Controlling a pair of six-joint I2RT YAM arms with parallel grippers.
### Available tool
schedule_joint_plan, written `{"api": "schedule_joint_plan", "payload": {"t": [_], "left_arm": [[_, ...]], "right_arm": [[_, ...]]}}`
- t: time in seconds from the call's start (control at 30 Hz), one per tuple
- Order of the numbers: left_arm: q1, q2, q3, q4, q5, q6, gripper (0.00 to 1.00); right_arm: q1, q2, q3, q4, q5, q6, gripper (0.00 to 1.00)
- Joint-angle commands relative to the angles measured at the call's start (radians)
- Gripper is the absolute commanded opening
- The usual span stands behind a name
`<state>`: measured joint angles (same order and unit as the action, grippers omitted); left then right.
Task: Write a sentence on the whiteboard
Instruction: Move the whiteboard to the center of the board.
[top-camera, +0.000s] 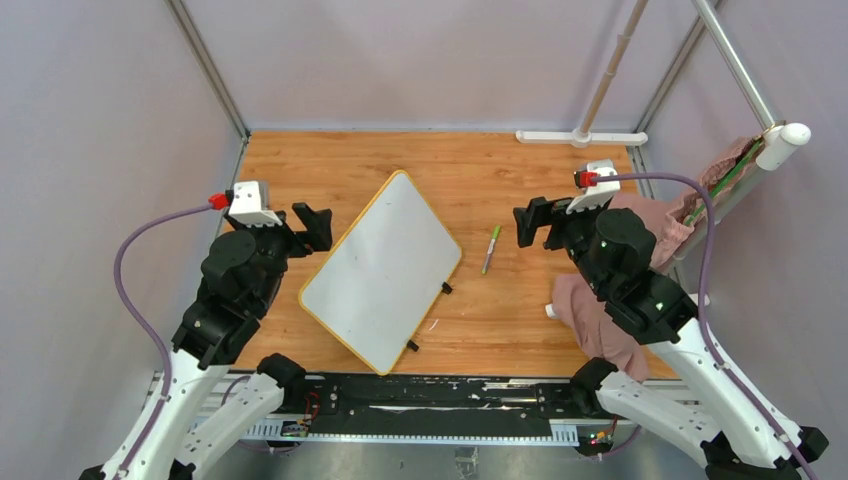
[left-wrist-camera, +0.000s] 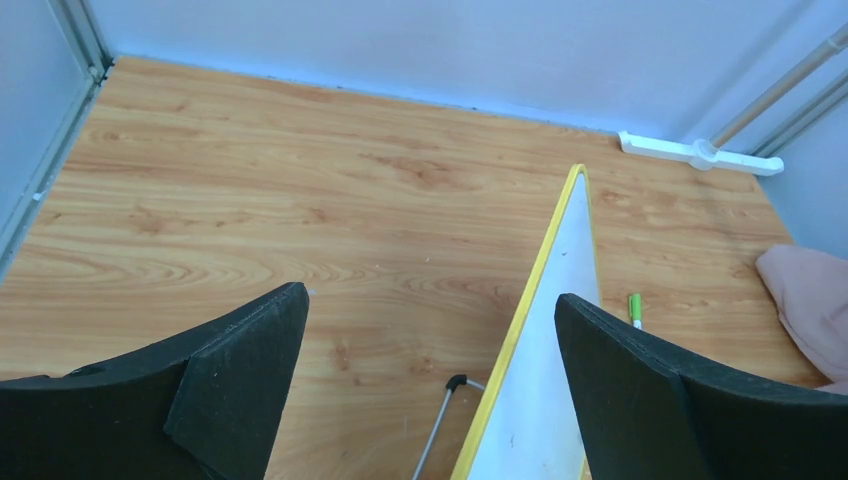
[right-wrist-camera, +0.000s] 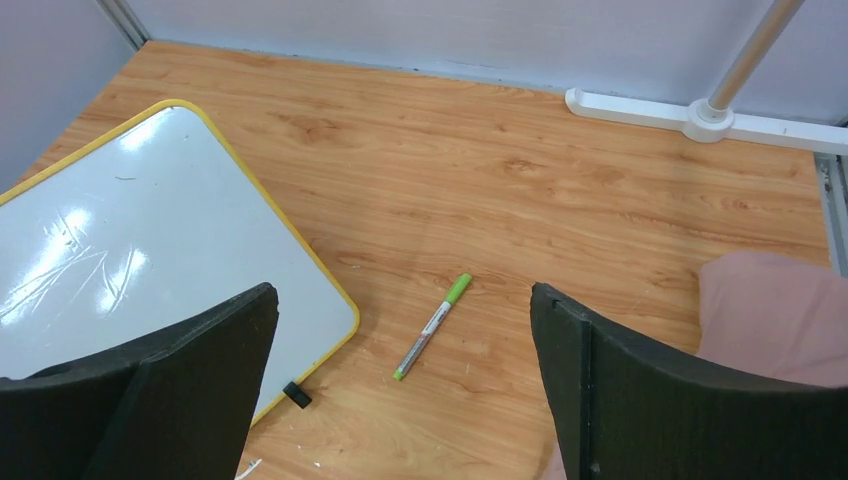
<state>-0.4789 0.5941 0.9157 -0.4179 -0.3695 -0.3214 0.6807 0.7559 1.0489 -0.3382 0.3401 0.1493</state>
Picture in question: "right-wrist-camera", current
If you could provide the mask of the yellow framed whiteboard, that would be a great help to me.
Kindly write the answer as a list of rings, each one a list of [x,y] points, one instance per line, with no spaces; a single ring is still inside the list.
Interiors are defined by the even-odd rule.
[[[22,379],[262,282],[261,418],[360,325],[350,296],[195,104],[158,102],[1,197],[1,373]]]

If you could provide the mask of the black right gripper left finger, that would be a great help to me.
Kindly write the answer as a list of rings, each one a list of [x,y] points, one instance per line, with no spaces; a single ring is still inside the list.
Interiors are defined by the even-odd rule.
[[[135,340],[1,382],[5,479],[231,479],[278,322],[258,284]]]

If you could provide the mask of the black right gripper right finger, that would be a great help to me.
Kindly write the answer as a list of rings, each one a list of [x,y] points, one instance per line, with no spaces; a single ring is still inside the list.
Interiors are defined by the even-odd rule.
[[[670,347],[554,287],[533,340],[569,479],[843,479],[847,391]]]

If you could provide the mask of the green white marker pen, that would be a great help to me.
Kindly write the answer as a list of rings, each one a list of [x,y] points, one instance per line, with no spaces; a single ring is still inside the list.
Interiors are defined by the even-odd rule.
[[[437,310],[431,316],[425,327],[422,329],[413,346],[410,348],[406,356],[395,369],[393,373],[394,379],[401,381],[405,378],[405,376],[408,374],[408,372],[414,365],[415,361],[426,348],[427,344],[431,340],[438,327],[441,325],[447,314],[450,312],[451,308],[462,296],[471,281],[472,275],[469,273],[463,273],[453,283]]]

